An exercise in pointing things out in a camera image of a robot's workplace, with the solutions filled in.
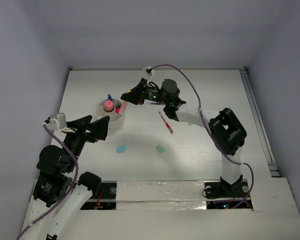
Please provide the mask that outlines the pink pencil-shaped highlighter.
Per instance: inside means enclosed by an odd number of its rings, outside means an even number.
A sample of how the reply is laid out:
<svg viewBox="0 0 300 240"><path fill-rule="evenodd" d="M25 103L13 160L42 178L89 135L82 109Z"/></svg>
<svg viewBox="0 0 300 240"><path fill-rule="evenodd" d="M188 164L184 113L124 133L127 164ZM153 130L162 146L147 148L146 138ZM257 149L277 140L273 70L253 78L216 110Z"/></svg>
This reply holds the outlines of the pink pencil-shaped highlighter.
<svg viewBox="0 0 300 240"><path fill-rule="evenodd" d="M127 106L128 106L128 102L123 100L119 110L119 114L123 115L126 112Z"/></svg>

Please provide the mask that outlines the pink crayon bottle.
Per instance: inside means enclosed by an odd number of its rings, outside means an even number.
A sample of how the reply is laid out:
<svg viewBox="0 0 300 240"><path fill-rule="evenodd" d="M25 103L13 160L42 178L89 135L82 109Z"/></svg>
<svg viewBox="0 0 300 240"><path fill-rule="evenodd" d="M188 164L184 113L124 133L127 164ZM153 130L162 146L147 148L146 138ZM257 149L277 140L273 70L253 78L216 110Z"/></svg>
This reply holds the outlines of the pink crayon bottle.
<svg viewBox="0 0 300 240"><path fill-rule="evenodd" d="M103 105L105 112L112 112L115 109L115 105L112 100L106 100Z"/></svg>

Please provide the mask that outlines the blue capped glue bottle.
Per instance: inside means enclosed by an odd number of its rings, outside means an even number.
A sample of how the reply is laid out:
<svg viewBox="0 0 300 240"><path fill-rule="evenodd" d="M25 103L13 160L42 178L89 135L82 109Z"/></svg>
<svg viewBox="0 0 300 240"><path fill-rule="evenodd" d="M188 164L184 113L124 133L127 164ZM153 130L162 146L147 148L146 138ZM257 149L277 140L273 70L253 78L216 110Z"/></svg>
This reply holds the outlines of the blue capped glue bottle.
<svg viewBox="0 0 300 240"><path fill-rule="evenodd" d="M109 101L112 101L112 100L113 100L111 94L108 94L108 95L107 95L107 99L108 99Z"/></svg>

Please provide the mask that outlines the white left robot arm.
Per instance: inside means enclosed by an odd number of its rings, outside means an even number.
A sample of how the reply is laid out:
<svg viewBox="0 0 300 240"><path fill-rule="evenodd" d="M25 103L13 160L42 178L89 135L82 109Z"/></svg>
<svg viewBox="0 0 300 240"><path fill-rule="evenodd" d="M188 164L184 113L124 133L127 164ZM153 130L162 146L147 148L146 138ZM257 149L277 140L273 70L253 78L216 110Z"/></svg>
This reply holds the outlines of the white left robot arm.
<svg viewBox="0 0 300 240"><path fill-rule="evenodd" d="M86 143L104 141L109 116L95 121L91 115L66 121L56 113L42 123L44 130L59 143L44 147L36 168L27 217L19 240L60 240L75 214L89 198L102 192L102 179L86 171L79 174L79 156Z"/></svg>

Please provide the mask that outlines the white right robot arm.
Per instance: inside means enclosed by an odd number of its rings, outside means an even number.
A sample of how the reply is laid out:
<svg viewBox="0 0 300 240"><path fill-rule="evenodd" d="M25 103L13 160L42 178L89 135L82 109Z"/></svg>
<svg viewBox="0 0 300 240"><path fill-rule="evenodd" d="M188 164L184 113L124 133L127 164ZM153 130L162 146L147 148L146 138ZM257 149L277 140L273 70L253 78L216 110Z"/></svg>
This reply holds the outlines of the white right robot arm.
<svg viewBox="0 0 300 240"><path fill-rule="evenodd" d="M174 121L205 128L216 148L221 152L222 173L216 183L205 186L209 199L234 198L243 181L241 150L247 132L230 108L221 111L203 110L181 100L180 89L172 79L165 79L161 86L144 78L134 88L121 95L121 100L134 105L151 101L164 105L163 112Z"/></svg>

